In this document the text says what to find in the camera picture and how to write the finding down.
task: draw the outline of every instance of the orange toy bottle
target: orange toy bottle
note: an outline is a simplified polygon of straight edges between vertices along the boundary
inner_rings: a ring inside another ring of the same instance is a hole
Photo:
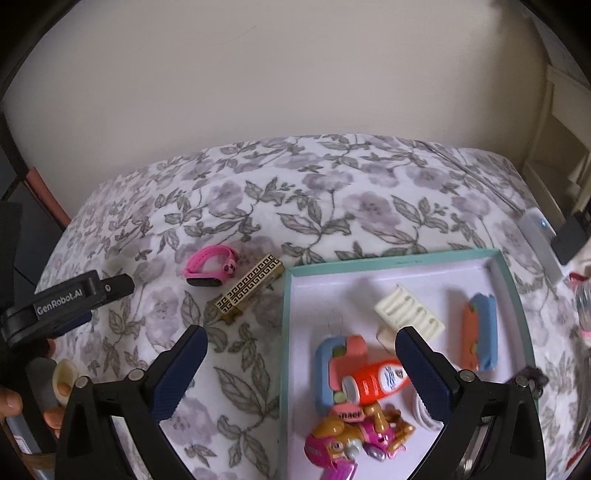
[[[364,406],[394,395],[407,383],[408,376],[400,362],[390,358],[343,377],[341,386],[348,401]]]

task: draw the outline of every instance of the screw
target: screw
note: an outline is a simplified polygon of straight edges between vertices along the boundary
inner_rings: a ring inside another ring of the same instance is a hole
[[[84,388],[87,383],[88,383],[88,377],[80,377],[78,380],[76,380],[74,385],[77,388]]]
[[[129,378],[130,380],[137,382],[138,380],[141,380],[144,377],[144,371],[141,368],[136,368],[135,370],[132,370],[131,372],[129,372],[129,374],[127,375],[127,378]]]
[[[462,370],[460,372],[460,378],[464,381],[464,382],[474,382],[474,379],[476,378],[476,375],[474,374],[473,371],[471,370]]]
[[[530,386],[530,382],[523,375],[517,375],[515,377],[515,383],[522,388]]]

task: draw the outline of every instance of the beige wall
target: beige wall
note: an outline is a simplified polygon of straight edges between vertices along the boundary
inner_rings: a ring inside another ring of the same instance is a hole
[[[493,0],[83,0],[5,98],[71,215],[179,153],[311,132],[399,135],[520,160],[544,56]]]

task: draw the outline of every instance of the white device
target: white device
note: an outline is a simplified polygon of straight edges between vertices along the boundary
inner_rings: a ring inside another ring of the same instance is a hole
[[[544,273],[552,283],[556,285],[572,271],[572,263],[561,265],[556,257],[551,240],[556,236],[554,229],[546,220],[539,208],[526,210],[517,223],[519,230],[534,250]]]

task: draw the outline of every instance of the watch face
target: watch face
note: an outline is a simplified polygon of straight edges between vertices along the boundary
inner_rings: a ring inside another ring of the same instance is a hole
[[[219,278],[188,278],[187,283],[193,287],[220,287],[222,281]]]

